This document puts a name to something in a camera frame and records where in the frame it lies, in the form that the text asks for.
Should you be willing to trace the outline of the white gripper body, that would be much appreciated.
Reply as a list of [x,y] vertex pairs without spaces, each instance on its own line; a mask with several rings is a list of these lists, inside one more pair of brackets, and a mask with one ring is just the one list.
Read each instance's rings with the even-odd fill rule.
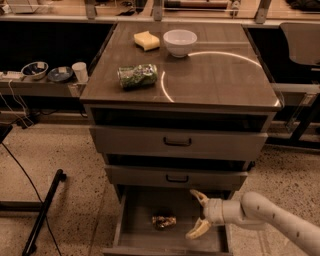
[[209,199],[203,206],[203,214],[210,226],[223,225],[223,200],[216,198]]

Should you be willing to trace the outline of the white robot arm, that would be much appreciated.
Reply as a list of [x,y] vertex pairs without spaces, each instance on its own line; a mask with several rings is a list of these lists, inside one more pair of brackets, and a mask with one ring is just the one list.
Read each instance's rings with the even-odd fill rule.
[[278,207],[259,193],[246,192],[240,200],[208,198],[195,189],[190,193],[202,206],[204,218],[198,218],[185,235],[187,239],[202,236],[212,226],[234,224],[250,229],[268,223],[309,256],[320,256],[320,228]]

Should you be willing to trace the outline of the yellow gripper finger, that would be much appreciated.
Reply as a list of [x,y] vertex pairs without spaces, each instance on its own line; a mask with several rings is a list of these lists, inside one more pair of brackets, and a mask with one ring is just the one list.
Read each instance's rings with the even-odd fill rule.
[[195,226],[185,235],[186,239],[197,239],[211,228],[211,223],[207,219],[199,218]]
[[195,189],[191,189],[190,193],[198,200],[202,207],[207,205],[209,198],[205,194]]

